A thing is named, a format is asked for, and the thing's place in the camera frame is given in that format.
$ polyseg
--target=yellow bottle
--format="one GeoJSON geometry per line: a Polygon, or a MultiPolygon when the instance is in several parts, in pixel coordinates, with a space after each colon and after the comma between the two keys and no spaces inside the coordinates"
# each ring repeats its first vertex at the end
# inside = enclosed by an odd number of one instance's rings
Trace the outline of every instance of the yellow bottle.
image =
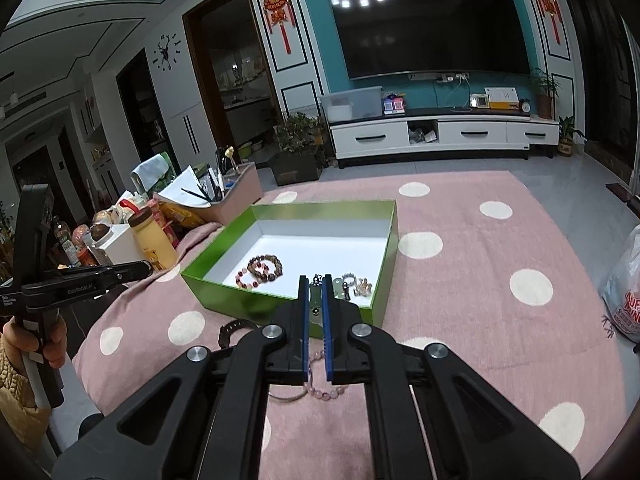
{"type": "Polygon", "coordinates": [[[165,270],[173,267],[178,259],[169,238],[154,220],[152,211],[143,207],[138,213],[129,218],[129,225],[133,229],[136,240],[145,257],[154,270],[165,270]]]}

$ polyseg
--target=wall clock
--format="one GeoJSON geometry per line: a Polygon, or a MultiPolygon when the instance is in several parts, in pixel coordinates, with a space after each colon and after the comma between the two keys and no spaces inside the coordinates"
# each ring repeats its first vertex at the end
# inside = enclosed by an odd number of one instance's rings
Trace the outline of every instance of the wall clock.
{"type": "Polygon", "coordinates": [[[163,34],[158,41],[158,47],[154,50],[156,58],[152,63],[156,68],[162,68],[162,71],[171,70],[172,64],[178,63],[176,56],[180,54],[180,44],[182,40],[175,39],[176,34],[170,36],[169,34],[163,34]]]}

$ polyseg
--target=beige sleeve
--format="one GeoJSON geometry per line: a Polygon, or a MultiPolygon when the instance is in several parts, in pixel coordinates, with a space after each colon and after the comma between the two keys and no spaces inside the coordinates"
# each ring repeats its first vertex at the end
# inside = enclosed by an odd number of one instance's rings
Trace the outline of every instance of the beige sleeve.
{"type": "Polygon", "coordinates": [[[31,450],[40,447],[51,410],[37,408],[29,381],[14,370],[0,340],[0,411],[15,436],[31,450]]]}

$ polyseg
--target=clear plastic bin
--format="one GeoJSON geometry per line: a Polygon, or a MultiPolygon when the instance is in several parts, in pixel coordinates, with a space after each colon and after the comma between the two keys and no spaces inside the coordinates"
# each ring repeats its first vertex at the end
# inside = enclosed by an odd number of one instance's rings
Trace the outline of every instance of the clear plastic bin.
{"type": "Polygon", "coordinates": [[[329,123],[380,117],[382,115],[382,86],[322,95],[320,101],[329,123]]]}

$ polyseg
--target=drawer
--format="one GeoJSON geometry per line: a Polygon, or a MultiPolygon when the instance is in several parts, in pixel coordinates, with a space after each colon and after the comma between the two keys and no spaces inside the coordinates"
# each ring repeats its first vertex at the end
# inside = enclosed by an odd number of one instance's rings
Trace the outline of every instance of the drawer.
{"type": "Polygon", "coordinates": [[[506,144],[507,124],[481,121],[438,122],[440,144],[506,144]]]}
{"type": "Polygon", "coordinates": [[[409,146],[409,130],[404,121],[332,128],[332,135],[337,155],[361,152],[378,155],[389,148],[409,146]]]}
{"type": "Polygon", "coordinates": [[[510,144],[551,144],[558,143],[557,124],[508,123],[507,142],[510,144]]]}

